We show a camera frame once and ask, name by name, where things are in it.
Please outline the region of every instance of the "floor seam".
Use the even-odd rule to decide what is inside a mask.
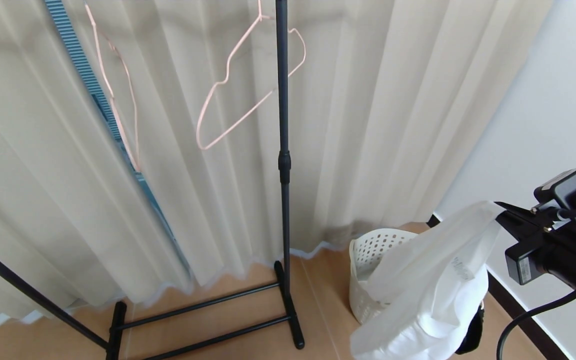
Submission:
[[[135,309],[137,309],[137,305],[133,303],[132,305],[132,314],[130,315],[130,321],[134,321],[135,319]],[[133,335],[133,328],[131,327],[128,330],[128,338],[126,338],[126,356],[124,357],[125,360],[128,360],[128,351],[130,351],[130,340],[131,336]]]
[[[337,344],[335,343],[335,339],[332,336],[332,333],[330,332],[330,327],[328,325],[328,322],[326,321],[326,315],[324,315],[324,312],[322,310],[322,305],[320,305],[320,301],[317,298],[317,294],[315,293],[315,289],[313,287],[313,282],[311,282],[311,276],[308,275],[308,269],[306,269],[306,265],[304,265],[304,261],[299,259],[299,262],[301,263],[301,267],[303,268],[303,272],[306,274],[306,280],[308,280],[308,285],[310,287],[310,291],[312,292],[312,296],[315,298],[315,303],[317,304],[317,309],[319,309],[319,314],[321,315],[321,318],[324,321],[324,326],[326,327],[326,331],[328,333],[328,337],[330,338],[330,342],[332,343],[332,347],[334,349],[334,353],[336,354],[336,358],[337,360],[341,360],[341,356],[339,355],[339,351],[337,350]]]

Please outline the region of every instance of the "white wall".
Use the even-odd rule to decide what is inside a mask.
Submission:
[[[482,199],[528,208],[535,187],[576,167],[576,0],[558,0],[541,28],[525,68],[436,210],[441,218]],[[570,291],[551,275],[525,286],[511,280],[498,239],[489,268],[527,308]],[[576,360],[576,301],[537,321]]]

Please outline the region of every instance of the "garment rack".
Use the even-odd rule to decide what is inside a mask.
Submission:
[[[236,299],[238,297],[247,296],[263,290],[279,287],[281,292],[281,300],[285,308],[285,315],[258,323],[252,326],[242,328],[233,332],[225,333],[208,339],[205,341],[197,342],[183,346],[176,350],[167,351],[144,360],[162,360],[172,358],[181,354],[189,353],[197,349],[201,349],[212,344],[224,342],[226,340],[251,333],[256,330],[261,330],[275,324],[288,322],[290,332],[292,334],[292,341],[297,349],[303,349],[305,346],[304,335],[297,319],[297,312],[293,304],[293,298],[290,292],[290,199],[289,199],[289,184],[290,184],[290,169],[291,158],[288,149],[288,0],[276,0],[276,22],[277,22],[277,68],[278,68],[278,93],[279,93],[279,182],[281,182],[281,218],[283,225],[283,266],[281,262],[275,261],[274,273],[276,281],[270,284],[261,285],[252,289],[247,289],[233,294],[227,294],[219,298],[213,298],[201,303],[195,303],[187,307],[164,312],[137,321],[125,322],[126,317],[126,303],[118,301],[114,305],[114,313],[112,315],[112,323],[110,324],[108,341],[104,340],[100,335],[87,328],[81,322],[77,321],[70,314],[62,310],[54,302],[50,301],[46,296],[37,291],[34,287],[28,284],[23,278],[18,276],[14,271],[9,269],[6,265],[0,262],[0,276],[9,282],[10,285],[16,287],[23,294],[35,301],[42,308],[48,310],[57,319],[63,321],[68,326],[82,334],[84,337],[102,347],[106,353],[106,360],[119,360],[119,351],[121,350],[122,333],[124,330],[141,326],[155,321],[167,319],[193,310],[205,308],[207,306],[217,305],[224,301]]]

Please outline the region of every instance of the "vertical pole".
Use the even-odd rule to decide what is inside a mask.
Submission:
[[[20,292],[23,292],[32,301],[39,304],[42,308],[48,310],[57,319],[68,324],[74,330],[78,331],[84,337],[87,337],[92,342],[102,347],[104,350],[108,350],[108,342],[102,339],[99,335],[94,333],[92,330],[84,326],[82,323],[77,321],[74,317],[69,315],[67,312],[62,310],[61,307],[57,306],[54,302],[50,301],[46,296],[43,296],[41,292],[37,291],[34,287],[30,286],[23,278],[20,278],[14,271],[9,269],[0,261],[0,276],[10,285],[16,287]]]
[[[276,0],[277,74],[279,92],[279,180],[283,223],[283,270],[285,296],[290,296],[290,184],[291,159],[288,150],[288,0]]]

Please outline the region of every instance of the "curtain fold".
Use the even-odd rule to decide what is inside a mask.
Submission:
[[[224,79],[229,53],[258,14],[257,0],[88,4],[130,70],[142,175],[196,282],[209,285],[223,272],[242,277],[251,262],[271,264],[282,253],[277,95],[213,148],[195,143],[206,95]],[[101,78],[83,1],[64,5]],[[310,253],[322,241],[340,247],[377,227],[427,221],[550,6],[290,0],[288,25],[307,47],[306,62],[288,82],[291,247]],[[263,0],[262,9],[273,16],[274,0]],[[297,36],[288,37],[292,69],[303,53]],[[134,149],[128,80],[101,45]],[[276,86],[275,23],[263,20],[208,107],[204,144]],[[51,299],[64,297],[60,305],[78,297],[98,304],[115,290],[141,301],[162,283],[190,289],[40,0],[0,0],[0,244],[0,256],[17,261],[20,275],[28,267],[31,284],[44,282],[39,289]],[[6,255],[6,244],[25,249],[18,252],[23,260]],[[85,281],[81,264],[107,292]]]

